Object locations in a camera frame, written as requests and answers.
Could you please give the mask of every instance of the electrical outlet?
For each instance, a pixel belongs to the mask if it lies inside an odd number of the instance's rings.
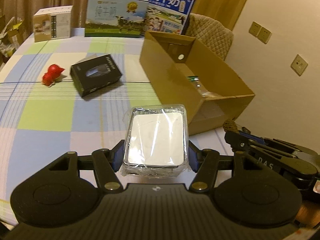
[[[271,31],[267,30],[265,27],[262,27],[261,31],[258,34],[258,39],[264,44],[267,44],[271,37],[271,34]]]
[[[299,75],[301,76],[302,73],[305,71],[306,67],[308,66],[308,63],[299,55],[295,57],[291,64],[291,68]]]
[[[252,25],[249,29],[249,33],[257,37],[260,30],[261,30],[261,25],[257,24],[256,22],[252,22]]]

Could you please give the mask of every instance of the black product box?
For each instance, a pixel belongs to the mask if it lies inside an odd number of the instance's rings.
[[[95,57],[71,66],[70,75],[81,97],[117,82],[122,73],[111,55]]]

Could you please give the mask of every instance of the red toy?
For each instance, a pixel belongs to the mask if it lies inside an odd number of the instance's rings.
[[[64,68],[59,67],[57,64],[50,65],[48,72],[42,77],[42,84],[46,85],[47,87],[51,87],[55,83],[54,80],[57,79],[64,70]]]

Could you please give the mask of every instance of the table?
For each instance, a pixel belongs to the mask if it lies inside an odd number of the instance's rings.
[[[124,139],[125,113],[134,106],[160,104],[140,63],[143,38],[84,37],[74,29],[69,39],[34,43],[31,35],[0,71],[0,218],[16,224],[10,208],[12,190],[26,178],[67,151],[88,155],[100,148],[113,148]],[[96,53],[111,54],[123,73],[119,82],[81,98],[69,75],[70,66]],[[65,68],[61,82],[48,88],[41,78],[51,64]],[[233,155],[222,128],[190,137],[199,148],[212,148]],[[230,177],[219,171],[217,184]],[[95,185],[92,171],[80,176]],[[177,178],[118,178],[126,186],[135,183],[185,183],[195,173],[184,171]]]

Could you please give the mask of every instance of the tablecloth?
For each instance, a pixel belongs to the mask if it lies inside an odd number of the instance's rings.
[[[10,208],[12,190],[26,178],[67,151],[88,155],[100,148],[113,148],[124,139],[124,114],[134,106],[160,104],[140,63],[143,38],[84,37],[74,29],[69,39],[34,43],[31,35],[0,70],[0,218],[16,220]],[[70,66],[96,53],[111,54],[123,73],[119,82],[81,98],[69,75]],[[51,64],[65,68],[61,82],[48,88],[41,78]],[[232,155],[222,128],[194,135],[190,140],[199,148],[212,148]],[[80,176],[95,185],[92,171]],[[177,178],[139,179],[128,182],[185,183],[195,174],[184,171]],[[219,171],[218,183],[230,177]]]

